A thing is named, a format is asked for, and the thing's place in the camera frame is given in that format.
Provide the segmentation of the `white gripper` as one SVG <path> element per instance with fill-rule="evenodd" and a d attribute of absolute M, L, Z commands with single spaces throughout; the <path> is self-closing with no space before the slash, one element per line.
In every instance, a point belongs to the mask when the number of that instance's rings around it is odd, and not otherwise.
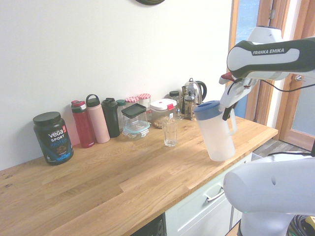
<path fill-rule="evenodd" d="M 227 120 L 230 118 L 230 114 L 232 110 L 237 106 L 237 102 L 248 95 L 253 87 L 257 84 L 258 79 L 236 79 L 233 83 L 231 83 L 224 91 L 220 104 L 225 108 L 224 113 L 222 115 L 223 120 Z"/>

